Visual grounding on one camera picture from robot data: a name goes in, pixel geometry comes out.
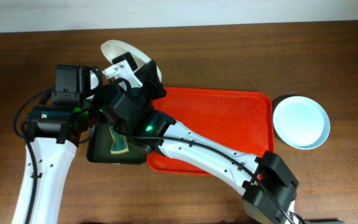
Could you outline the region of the green yellow sponge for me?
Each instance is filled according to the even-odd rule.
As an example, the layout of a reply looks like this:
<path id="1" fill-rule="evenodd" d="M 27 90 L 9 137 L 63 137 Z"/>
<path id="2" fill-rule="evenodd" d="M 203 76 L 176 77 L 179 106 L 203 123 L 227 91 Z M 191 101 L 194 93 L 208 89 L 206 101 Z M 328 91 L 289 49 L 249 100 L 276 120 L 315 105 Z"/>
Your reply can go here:
<path id="1" fill-rule="evenodd" d="M 118 134 L 113 129 L 109 129 L 112 137 L 112 145 L 110 153 L 115 154 L 125 154 L 129 152 L 129 146 L 127 144 L 127 139 L 125 136 Z"/>

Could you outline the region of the white plate with red smear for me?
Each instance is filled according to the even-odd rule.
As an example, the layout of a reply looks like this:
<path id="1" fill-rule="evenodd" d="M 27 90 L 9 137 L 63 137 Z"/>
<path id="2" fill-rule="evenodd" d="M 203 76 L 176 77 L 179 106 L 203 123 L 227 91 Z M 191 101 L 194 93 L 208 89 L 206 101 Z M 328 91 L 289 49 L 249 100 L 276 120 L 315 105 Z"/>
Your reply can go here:
<path id="1" fill-rule="evenodd" d="M 324 108 L 304 96 L 288 96 L 280 101 L 273 112 L 273 127 L 283 142 L 302 150 L 322 145 L 331 128 Z"/>

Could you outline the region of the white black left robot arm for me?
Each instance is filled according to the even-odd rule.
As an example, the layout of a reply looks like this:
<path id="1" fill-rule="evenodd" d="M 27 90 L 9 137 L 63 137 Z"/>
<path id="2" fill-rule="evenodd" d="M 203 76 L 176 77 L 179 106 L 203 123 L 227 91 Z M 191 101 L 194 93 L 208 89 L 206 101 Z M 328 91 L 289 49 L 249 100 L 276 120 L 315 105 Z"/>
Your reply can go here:
<path id="1" fill-rule="evenodd" d="M 94 127 L 90 101 L 103 85 L 98 67 L 58 65 L 56 84 L 14 132 L 24 139 L 26 165 L 13 223 L 56 223 L 65 180 L 81 134 Z"/>

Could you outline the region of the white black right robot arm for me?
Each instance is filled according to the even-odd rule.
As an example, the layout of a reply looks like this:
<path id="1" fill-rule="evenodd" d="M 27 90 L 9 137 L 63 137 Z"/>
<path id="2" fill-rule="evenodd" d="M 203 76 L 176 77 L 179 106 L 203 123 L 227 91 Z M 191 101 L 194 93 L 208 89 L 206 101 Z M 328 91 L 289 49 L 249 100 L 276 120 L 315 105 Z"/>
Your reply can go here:
<path id="1" fill-rule="evenodd" d="M 153 107 L 153 100 L 167 94 L 153 60 L 141 67 L 123 60 L 103 75 L 110 84 L 94 99 L 116 133 L 146 154 L 157 152 L 221 179 L 242 196 L 246 213 L 259 223 L 304 222 L 293 211 L 298 180 L 279 155 L 230 149 Z"/>

